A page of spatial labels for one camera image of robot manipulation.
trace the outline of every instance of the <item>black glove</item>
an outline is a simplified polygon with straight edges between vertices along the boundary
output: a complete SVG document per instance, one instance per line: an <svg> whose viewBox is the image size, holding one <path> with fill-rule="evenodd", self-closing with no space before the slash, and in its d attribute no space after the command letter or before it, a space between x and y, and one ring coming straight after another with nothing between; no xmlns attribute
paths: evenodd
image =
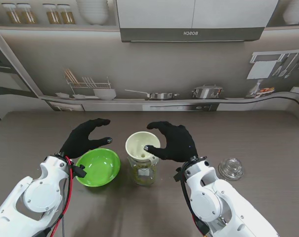
<svg viewBox="0 0 299 237"><path fill-rule="evenodd" d="M103 125L108 125L110 120L97 118L95 120L89 120L80 124L70 133L68 139L60 149L65 156L70 159L78 158L89 150L96 149L103 145L107 145L112 142L112 138L105 137L99 140L89 140L90 133L96 128Z"/></svg>
<svg viewBox="0 0 299 237"><path fill-rule="evenodd" d="M176 162L190 161L193 156L198 157L194 141L185 126L174 126L167 121L151 122L148 129L157 128L166 137L166 148L155 148L147 145L144 150L161 159L171 159Z"/></svg>

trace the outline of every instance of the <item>pan handle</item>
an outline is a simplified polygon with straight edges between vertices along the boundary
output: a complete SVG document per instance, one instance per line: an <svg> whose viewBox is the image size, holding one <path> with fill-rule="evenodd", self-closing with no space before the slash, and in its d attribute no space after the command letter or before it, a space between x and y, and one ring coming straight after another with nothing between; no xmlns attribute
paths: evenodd
<svg viewBox="0 0 299 237"><path fill-rule="evenodd" d="M149 95L149 93L147 93L147 92L142 92L142 91L136 91L136 90L126 90L126 91L137 92L137 93L143 93L143 94Z"/></svg>

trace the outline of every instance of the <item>saucepan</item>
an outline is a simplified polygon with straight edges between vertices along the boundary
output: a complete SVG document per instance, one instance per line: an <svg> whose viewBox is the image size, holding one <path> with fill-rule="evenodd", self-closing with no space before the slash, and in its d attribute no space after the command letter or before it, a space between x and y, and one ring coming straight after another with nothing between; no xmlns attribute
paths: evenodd
<svg viewBox="0 0 299 237"><path fill-rule="evenodd" d="M193 99L217 98L223 91L223 87L216 85L204 85L194 88Z"/></svg>
<svg viewBox="0 0 299 237"><path fill-rule="evenodd" d="M126 90L126 91L146 94L147 98L151 100L170 100L170 99L175 99L177 96L179 96L179 94L173 94L173 93L147 93L147 92L136 91L136 90Z"/></svg>

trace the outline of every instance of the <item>gray tabletop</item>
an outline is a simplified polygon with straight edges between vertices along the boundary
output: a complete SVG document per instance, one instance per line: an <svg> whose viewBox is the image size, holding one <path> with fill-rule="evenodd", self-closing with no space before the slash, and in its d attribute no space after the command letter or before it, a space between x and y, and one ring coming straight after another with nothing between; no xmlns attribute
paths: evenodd
<svg viewBox="0 0 299 237"><path fill-rule="evenodd" d="M0 205L25 176L38 178L40 162L59 151L69 133L88 119L107 118L90 139L113 138L107 148L120 157L118 176L87 188L74 181L65 216L68 237L199 237L179 183L180 164L160 161L151 187L128 177L126 139L154 120L183 124L200 156L217 167L225 158L242 161L246 174L231 184L274 226L280 236L299 237L299 122L283 112L53 112L10 113L0 123ZM153 130L162 146L164 137ZM57 237L61 236L59 228Z"/></svg>

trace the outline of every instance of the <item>white funnel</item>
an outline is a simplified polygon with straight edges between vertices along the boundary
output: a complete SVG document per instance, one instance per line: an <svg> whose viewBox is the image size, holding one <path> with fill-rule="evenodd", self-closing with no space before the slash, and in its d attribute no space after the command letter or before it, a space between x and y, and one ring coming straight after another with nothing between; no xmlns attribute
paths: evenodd
<svg viewBox="0 0 299 237"><path fill-rule="evenodd" d="M151 161L152 164L157 163L159 159L144 150L146 145L160 148L160 141L158 137L150 132L137 132L126 140L125 149L128 155L136 161Z"/></svg>

